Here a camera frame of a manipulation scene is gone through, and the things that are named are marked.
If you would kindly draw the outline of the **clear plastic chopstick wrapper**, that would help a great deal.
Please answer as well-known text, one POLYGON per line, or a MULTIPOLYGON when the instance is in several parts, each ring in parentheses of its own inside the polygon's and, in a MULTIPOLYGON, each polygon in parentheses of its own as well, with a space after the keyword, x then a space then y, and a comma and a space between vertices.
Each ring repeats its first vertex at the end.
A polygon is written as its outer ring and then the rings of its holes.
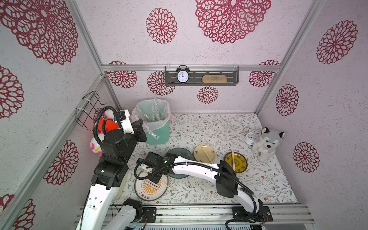
POLYGON ((145 133, 147 136, 147 140, 158 140, 160 138, 159 135, 157 135, 154 131, 150 130, 149 128, 145 130, 145 133))

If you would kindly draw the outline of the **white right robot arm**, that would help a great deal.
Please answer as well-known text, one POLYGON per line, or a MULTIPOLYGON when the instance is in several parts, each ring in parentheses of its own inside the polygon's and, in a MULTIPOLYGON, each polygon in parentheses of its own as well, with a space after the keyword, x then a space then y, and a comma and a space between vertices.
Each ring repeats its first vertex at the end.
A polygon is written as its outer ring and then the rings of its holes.
POLYGON ((254 198, 254 192, 240 181, 236 172, 225 161, 220 163, 201 163, 192 161, 175 154, 167 153, 164 156, 149 152, 145 159, 139 158, 134 169, 137 180, 150 180, 157 184, 163 175, 185 174, 207 180, 216 185, 219 195, 234 198, 244 209, 245 213, 239 218, 225 222, 226 229, 230 229, 232 222, 263 222, 264 204, 254 198))

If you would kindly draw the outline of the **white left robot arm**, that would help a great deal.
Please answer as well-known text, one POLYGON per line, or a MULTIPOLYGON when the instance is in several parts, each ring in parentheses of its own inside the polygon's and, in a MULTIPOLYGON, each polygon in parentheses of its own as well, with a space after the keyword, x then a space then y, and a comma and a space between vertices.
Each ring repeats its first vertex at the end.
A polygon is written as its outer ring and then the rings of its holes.
POLYGON ((127 163, 137 143, 147 141, 142 119, 131 122, 128 110, 117 111, 112 106, 102 108, 98 116, 108 110, 113 112, 112 121, 118 128, 110 131, 102 128, 104 138, 100 139, 97 131, 99 120, 94 122, 93 135, 103 154, 94 170, 92 185, 76 227, 78 230, 101 229, 113 198, 124 185, 124 177, 129 170, 127 163))

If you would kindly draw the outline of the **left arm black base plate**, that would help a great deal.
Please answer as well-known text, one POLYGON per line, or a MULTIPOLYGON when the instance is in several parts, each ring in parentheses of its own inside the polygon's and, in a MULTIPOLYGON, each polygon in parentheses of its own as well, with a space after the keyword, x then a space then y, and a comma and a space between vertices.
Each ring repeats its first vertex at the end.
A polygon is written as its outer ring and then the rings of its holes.
POLYGON ((156 222, 157 208, 156 207, 143 207, 141 214, 138 215, 138 219, 133 220, 130 224, 151 224, 156 222))

